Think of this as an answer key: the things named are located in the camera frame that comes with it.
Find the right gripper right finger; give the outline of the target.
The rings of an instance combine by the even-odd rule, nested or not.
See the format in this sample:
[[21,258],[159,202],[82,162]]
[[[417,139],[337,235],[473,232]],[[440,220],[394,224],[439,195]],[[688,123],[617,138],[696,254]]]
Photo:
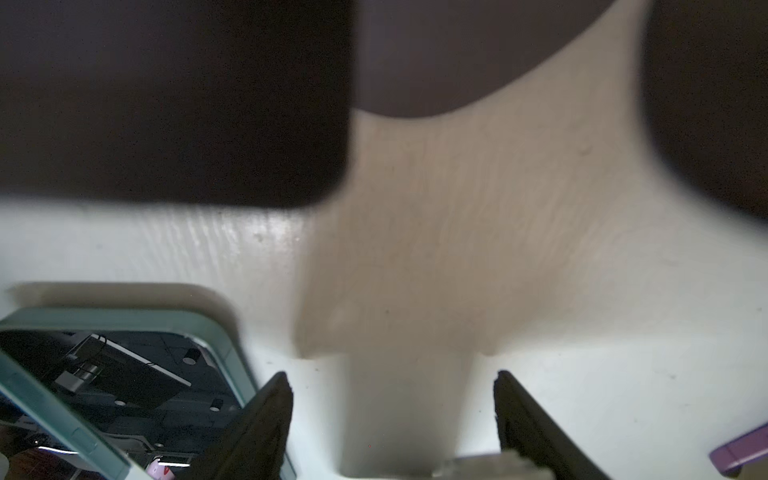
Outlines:
[[493,397],[502,451],[516,451],[537,467],[547,468],[555,479],[609,479],[512,373],[498,372]]

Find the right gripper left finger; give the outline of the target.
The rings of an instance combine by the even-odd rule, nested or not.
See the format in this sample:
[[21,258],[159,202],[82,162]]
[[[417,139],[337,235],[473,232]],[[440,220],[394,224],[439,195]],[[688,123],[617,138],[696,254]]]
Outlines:
[[294,395],[278,372],[241,410],[222,436],[191,463],[193,479],[278,479]]

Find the tall black phone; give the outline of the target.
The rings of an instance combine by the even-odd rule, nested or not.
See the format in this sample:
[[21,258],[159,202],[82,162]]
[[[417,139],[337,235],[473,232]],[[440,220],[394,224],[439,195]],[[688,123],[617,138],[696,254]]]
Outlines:
[[548,467],[537,466],[515,450],[458,457],[446,461],[432,479],[452,480],[555,480]]

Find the purple edged black phone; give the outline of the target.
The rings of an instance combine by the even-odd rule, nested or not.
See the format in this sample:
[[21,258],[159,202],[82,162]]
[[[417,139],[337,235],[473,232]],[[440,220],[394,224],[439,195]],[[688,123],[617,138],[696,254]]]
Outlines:
[[745,465],[767,458],[767,425],[763,424],[709,453],[717,472],[726,478],[738,478]]

